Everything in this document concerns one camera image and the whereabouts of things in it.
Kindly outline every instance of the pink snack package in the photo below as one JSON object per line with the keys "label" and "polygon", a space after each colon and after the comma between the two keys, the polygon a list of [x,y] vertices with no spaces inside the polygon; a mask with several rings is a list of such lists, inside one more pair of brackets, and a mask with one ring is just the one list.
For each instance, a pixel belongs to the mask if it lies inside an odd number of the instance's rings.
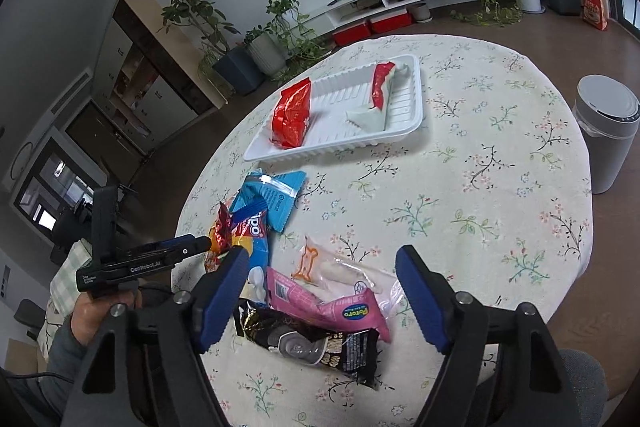
{"label": "pink snack package", "polygon": [[267,268],[269,304],[309,324],[332,331],[356,333],[377,330],[380,339],[391,343],[391,333],[382,316],[376,296],[366,288],[363,293],[324,303],[302,286],[271,267]]}

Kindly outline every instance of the gray sleeve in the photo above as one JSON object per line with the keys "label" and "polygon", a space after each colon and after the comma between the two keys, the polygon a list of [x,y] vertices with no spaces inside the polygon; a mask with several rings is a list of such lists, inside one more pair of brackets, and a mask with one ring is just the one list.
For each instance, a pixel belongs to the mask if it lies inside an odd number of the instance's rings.
{"label": "gray sleeve", "polygon": [[[71,332],[71,317],[67,317],[56,332],[51,349],[49,349],[47,372],[57,373],[75,380],[85,353],[86,348],[76,340]],[[40,379],[42,395],[59,416],[62,416],[65,410],[66,401],[72,388],[73,384],[60,380],[60,378]]]}

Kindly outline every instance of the human hand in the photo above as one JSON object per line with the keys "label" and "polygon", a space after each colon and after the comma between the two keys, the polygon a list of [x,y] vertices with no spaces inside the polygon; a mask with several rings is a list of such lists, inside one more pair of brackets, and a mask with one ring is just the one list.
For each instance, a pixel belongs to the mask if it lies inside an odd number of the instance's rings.
{"label": "human hand", "polygon": [[94,299],[89,293],[81,293],[76,300],[74,313],[71,316],[73,336],[80,344],[88,346],[100,328],[102,320],[114,304],[123,303],[131,308],[139,300],[140,292],[138,292],[138,298],[134,297],[133,292],[124,291],[97,299]]}

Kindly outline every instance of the round table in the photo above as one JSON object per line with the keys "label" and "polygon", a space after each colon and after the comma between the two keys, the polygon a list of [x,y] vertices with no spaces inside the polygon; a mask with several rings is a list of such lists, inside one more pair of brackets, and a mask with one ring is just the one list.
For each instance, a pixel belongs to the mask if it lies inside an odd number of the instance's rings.
{"label": "round table", "polygon": [[[420,129],[392,145],[259,164],[269,174],[307,174],[284,233],[273,234],[271,266],[289,275],[305,235],[387,270],[410,243],[454,290],[503,308],[531,301],[548,320],[586,268],[593,240],[588,152],[571,110],[527,57],[454,36],[359,42],[298,80],[402,54],[420,60]],[[211,157],[178,235],[206,234],[218,202],[258,167],[242,154],[278,98],[279,90]],[[174,269],[174,289],[190,289],[203,273],[202,255],[184,261]],[[406,300],[388,323],[392,343],[378,344],[378,391],[243,342],[232,322],[203,361],[235,426],[409,426],[442,356],[423,340]],[[494,360],[488,346],[484,371]]]}

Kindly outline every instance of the black snack package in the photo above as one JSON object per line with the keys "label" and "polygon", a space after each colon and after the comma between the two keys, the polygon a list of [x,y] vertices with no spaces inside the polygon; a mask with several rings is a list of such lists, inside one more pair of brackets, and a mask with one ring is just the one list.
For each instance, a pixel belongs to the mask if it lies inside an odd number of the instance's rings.
{"label": "black snack package", "polygon": [[337,369],[357,383],[376,388],[376,330],[335,333],[247,299],[239,299],[234,318],[238,337],[306,365]]}

